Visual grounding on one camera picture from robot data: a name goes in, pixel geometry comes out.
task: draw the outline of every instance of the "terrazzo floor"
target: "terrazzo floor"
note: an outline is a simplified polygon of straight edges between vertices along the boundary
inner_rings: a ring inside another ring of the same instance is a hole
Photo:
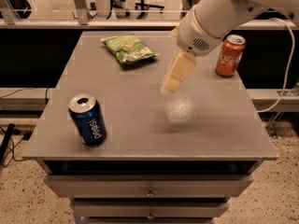
[[[298,118],[277,123],[278,139],[273,139],[279,158],[264,162],[253,174],[254,182],[238,198],[216,224],[295,224],[299,223],[299,125]],[[18,126],[21,135],[34,128]],[[27,141],[16,147],[16,159]],[[0,224],[75,223],[67,199],[59,199],[43,184],[45,172],[35,161],[13,161],[0,168]]]

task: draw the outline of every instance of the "floor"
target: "floor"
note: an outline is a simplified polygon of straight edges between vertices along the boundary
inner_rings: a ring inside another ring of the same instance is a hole
[[[4,129],[10,122],[21,131],[13,135],[17,144],[32,131],[38,119],[1,119]],[[238,198],[216,224],[295,224],[299,223],[299,123],[298,116],[277,123],[278,138],[272,139],[279,158],[264,162],[253,174],[254,182]],[[27,141],[15,150],[15,159]],[[75,223],[67,199],[59,199],[43,184],[45,172],[35,161],[12,161],[0,168],[0,224]]]
[[[30,20],[73,20],[71,0],[29,0],[33,2]],[[131,7],[139,0],[128,0]],[[174,0],[147,0],[165,6],[167,13],[152,9],[147,19],[178,19],[181,3]],[[118,19],[134,19],[139,11],[128,18],[117,11]],[[6,129],[10,122],[21,133],[13,135],[17,144],[25,133],[31,132],[38,119],[0,119]],[[229,210],[216,219],[217,224],[295,224],[299,223],[299,138],[298,117],[282,119],[277,123],[278,138],[273,143],[279,154],[276,161],[266,161],[254,173],[255,181],[238,198],[233,198]],[[27,141],[15,149],[16,160]],[[34,161],[12,161],[0,168],[0,224],[74,223],[67,199],[59,199],[43,184],[44,171]]]

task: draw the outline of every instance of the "drawer handle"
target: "drawer handle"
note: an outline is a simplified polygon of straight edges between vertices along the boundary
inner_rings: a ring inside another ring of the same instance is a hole
[[[148,197],[148,198],[152,198],[152,197],[154,197],[154,196],[155,196],[155,193],[153,193],[152,190],[149,189],[149,192],[147,193],[147,197]]]
[[[155,219],[155,216],[151,213],[151,211],[149,211],[149,214],[148,214],[148,216],[147,216],[147,219],[149,219],[149,220],[153,220],[153,219]]]

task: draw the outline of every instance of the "snack bag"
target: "snack bag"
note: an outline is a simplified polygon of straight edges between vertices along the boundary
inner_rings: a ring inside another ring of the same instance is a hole
[[[136,63],[155,56],[135,35],[120,35],[101,40],[121,64]]]

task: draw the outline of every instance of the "can lid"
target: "can lid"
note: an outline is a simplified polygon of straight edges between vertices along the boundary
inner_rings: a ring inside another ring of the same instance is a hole
[[[246,42],[245,38],[241,35],[228,35],[227,40],[235,45],[243,45]]]
[[[84,113],[91,110],[95,102],[95,98],[89,93],[81,93],[71,99],[68,107],[73,112]]]

